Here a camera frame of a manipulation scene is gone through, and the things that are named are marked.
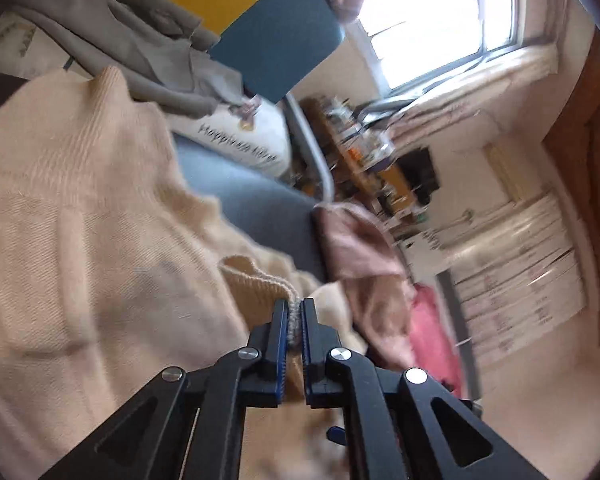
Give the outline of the beige knit sweater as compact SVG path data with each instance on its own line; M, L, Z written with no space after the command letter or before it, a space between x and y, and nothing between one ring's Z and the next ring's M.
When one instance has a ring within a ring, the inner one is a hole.
M35 479L165 367L210 366L315 300L355 351L342 288L189 191L166 120L109 67L0 107L0 473Z

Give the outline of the mauve pink knit garment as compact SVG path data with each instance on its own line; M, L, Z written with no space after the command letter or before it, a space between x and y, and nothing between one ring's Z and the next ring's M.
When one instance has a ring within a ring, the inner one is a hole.
M389 370L415 365L416 290L381 222L354 203L321 203L314 218L328 276L347 298L355 330Z

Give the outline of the black monitor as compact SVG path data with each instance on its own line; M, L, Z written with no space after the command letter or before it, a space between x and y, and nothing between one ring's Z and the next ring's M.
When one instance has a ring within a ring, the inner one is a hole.
M416 148L396 161L420 206L428 206L431 196L440 188L429 148Z

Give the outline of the white printed pillow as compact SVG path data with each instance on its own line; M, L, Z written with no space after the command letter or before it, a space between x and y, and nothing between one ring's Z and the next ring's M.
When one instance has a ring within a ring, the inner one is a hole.
M283 112L256 96L242 106L221 104L198 119L166 113L170 129L242 166L281 178L291 166L291 145Z

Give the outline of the grey cloth garment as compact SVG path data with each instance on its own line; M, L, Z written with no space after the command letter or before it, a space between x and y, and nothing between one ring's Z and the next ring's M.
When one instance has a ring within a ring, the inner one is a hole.
M193 118L244 102L242 75L210 56L219 42L171 0L14 0L84 70L122 71L132 97Z

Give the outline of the wooden desk with clutter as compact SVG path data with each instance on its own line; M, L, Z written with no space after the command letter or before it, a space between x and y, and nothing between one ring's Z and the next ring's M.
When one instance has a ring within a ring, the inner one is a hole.
M429 205L419 205L389 133L360 122L346 101L309 96L300 107L334 180L336 200L363 205L397 237L419 232Z

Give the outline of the blue yellow grey headboard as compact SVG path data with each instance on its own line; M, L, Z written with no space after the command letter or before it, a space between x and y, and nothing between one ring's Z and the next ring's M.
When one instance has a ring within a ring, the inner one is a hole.
M271 102L342 43L326 0L171 0L196 14L220 41L211 56L242 74L244 86Z

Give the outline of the red garment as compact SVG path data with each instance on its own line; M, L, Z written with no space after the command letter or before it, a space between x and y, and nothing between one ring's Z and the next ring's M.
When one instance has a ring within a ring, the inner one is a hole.
M422 368L457 398L464 396L464 377L460 358L444 328L432 287L415 283L408 339L415 365Z

